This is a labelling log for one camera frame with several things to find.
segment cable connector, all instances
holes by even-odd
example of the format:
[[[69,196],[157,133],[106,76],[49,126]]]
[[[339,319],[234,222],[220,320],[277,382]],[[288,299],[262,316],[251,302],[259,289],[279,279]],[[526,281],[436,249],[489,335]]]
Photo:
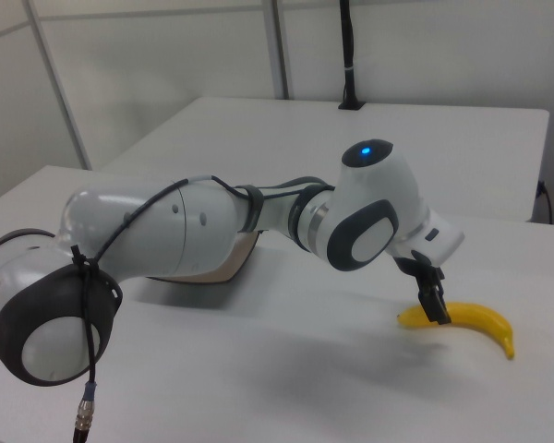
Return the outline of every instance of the cable connector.
[[[89,438],[92,416],[94,415],[94,391],[96,383],[88,382],[84,385],[84,395],[78,405],[76,415],[76,426],[74,428],[73,443],[86,443]]]

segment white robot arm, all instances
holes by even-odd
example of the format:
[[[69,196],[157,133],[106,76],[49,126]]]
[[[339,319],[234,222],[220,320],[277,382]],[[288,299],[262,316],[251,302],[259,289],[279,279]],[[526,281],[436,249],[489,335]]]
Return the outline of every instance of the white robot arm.
[[[0,241],[0,359],[34,385],[79,377],[89,369],[83,320],[88,313],[98,359],[121,302],[119,281],[214,270],[237,233],[264,230],[283,233],[342,271],[387,250],[416,277],[429,319],[450,321],[440,265],[464,235],[419,196],[391,143],[368,140],[343,155],[336,187],[304,177],[232,188],[209,176],[80,189],[55,237],[27,230]]]

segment banana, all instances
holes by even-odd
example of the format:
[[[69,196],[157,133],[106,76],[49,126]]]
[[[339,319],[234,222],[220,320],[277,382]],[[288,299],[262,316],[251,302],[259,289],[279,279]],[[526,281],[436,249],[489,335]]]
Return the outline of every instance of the banana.
[[[473,303],[446,303],[447,311],[452,318],[451,325],[461,326],[486,332],[504,350],[509,360],[515,356],[513,348],[513,330],[509,322],[496,311]],[[409,307],[398,316],[398,323],[407,328],[428,328],[438,326],[430,323],[421,305]]]

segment white wall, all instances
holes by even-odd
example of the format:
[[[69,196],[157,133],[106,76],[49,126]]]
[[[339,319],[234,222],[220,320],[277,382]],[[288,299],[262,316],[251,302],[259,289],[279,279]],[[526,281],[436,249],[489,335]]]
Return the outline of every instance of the white wall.
[[[92,168],[197,97],[274,98],[263,3],[35,0]]]
[[[360,98],[548,110],[541,175],[554,206],[554,0],[351,3]],[[282,27],[293,97],[339,101],[338,2],[283,0]]]
[[[25,10],[0,1],[0,196],[47,164],[79,167]]]

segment table surface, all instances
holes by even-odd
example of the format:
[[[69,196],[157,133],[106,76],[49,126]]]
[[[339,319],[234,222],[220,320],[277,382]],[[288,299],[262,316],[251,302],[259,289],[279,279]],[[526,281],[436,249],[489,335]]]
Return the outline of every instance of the table surface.
[[[356,142],[383,138],[407,159],[438,212],[523,222],[536,197],[548,112],[525,109],[202,98],[101,169],[233,185],[303,175],[336,184]]]
[[[55,231],[75,188],[110,179],[42,169],[0,198],[0,235]],[[416,285],[390,257],[342,273],[265,233],[230,284],[122,283],[90,441],[554,441],[554,226],[449,220],[466,239],[446,300],[509,319],[513,361],[476,331],[398,327]],[[84,381],[36,388],[0,362],[0,440],[68,441]]]

